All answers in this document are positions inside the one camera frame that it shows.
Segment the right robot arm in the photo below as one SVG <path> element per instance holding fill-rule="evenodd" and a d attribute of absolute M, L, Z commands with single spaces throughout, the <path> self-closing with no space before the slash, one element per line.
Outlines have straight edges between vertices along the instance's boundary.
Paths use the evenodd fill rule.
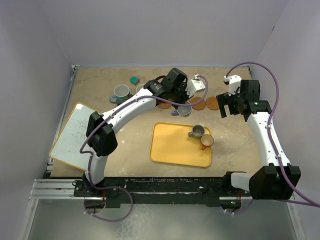
<path fill-rule="evenodd" d="M 224 84 L 228 91 L 216 97 L 220 114 L 225 118 L 225 106 L 228 106 L 231 115 L 244 117 L 256 141 L 262 166 L 255 174 L 228 171 L 224 176 L 226 181 L 222 183 L 223 192 L 233 196 L 241 189 L 255 200 L 289 200 L 293 190 L 286 178 L 296 186 L 301 171 L 291 165 L 280 145 L 273 121 L 269 119 L 270 104 L 260 99 L 259 81 L 232 75 L 225 77 Z"/>

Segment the woven rattan coaster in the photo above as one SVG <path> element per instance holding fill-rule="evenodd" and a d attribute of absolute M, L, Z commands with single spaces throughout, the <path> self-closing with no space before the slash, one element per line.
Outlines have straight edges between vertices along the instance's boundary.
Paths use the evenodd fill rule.
<path fill-rule="evenodd" d="M 160 108 L 160 109 L 168 109 L 172 106 L 171 103 L 168 103 L 168 102 L 162 102 L 160 103 L 157 107 Z"/>

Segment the light wooden coaster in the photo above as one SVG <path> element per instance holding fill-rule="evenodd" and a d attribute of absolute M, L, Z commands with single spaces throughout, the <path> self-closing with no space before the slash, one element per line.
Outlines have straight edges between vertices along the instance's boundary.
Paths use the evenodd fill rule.
<path fill-rule="evenodd" d="M 213 111 L 220 109 L 218 100 L 215 96 L 210 96 L 205 100 L 206 106 Z"/>
<path fill-rule="evenodd" d="M 201 100 L 201 97 L 199 97 L 199 96 L 195 96 L 195 97 L 191 98 L 191 99 L 189 100 L 189 102 L 190 102 L 191 104 L 194 104 L 194 103 L 199 102 L 199 103 L 197 103 L 197 104 L 195 104 L 195 105 L 192 106 L 192 108 L 193 108 L 194 110 L 196 110 L 196 111 L 201 111 L 201 110 L 203 110 L 203 109 L 206 107 L 206 101 L 205 101 L 205 100 Z"/>

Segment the orange copper mug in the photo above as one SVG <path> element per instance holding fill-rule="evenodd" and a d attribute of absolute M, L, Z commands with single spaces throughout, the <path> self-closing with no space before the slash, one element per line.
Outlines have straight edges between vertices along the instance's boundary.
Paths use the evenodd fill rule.
<path fill-rule="evenodd" d="M 206 148 L 210 148 L 214 142 L 215 140 L 210 134 L 204 134 L 200 138 L 201 150 L 204 151 Z"/>

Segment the small grey cup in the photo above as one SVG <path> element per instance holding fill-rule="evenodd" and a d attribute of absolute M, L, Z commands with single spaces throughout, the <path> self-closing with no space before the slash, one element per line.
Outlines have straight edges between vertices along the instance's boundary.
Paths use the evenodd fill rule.
<path fill-rule="evenodd" d="M 194 125 L 188 133 L 188 137 L 200 139 L 205 134 L 205 128 L 202 125 Z"/>

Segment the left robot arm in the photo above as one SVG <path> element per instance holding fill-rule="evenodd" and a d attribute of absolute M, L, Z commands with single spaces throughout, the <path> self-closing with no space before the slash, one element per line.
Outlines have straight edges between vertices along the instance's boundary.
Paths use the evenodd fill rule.
<path fill-rule="evenodd" d="M 104 168 L 108 156 L 118 146 L 118 131 L 138 115 L 161 103 L 169 103 L 175 108 L 187 106 L 187 101 L 195 94 L 189 88 L 187 75 L 174 67 L 167 75 L 149 80 L 135 95 L 114 109 L 103 114 L 95 111 L 89 116 L 86 140 L 79 152 L 89 154 L 84 177 L 85 190 L 91 196 L 98 196 L 106 189 L 103 185 Z"/>

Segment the blue mug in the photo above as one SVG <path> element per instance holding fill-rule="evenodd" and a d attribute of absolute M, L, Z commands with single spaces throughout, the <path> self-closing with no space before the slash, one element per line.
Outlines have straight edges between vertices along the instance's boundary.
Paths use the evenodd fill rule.
<path fill-rule="evenodd" d="M 138 93 L 143 88 L 144 88 L 144 84 L 140 84 L 136 87 L 135 92 Z"/>
<path fill-rule="evenodd" d="M 188 117 L 192 112 L 191 106 L 178 106 L 176 110 L 171 112 L 172 116 Z"/>
<path fill-rule="evenodd" d="M 130 88 L 125 84 L 116 86 L 113 90 L 113 96 L 109 98 L 112 104 L 122 104 L 127 101 L 131 96 Z"/>

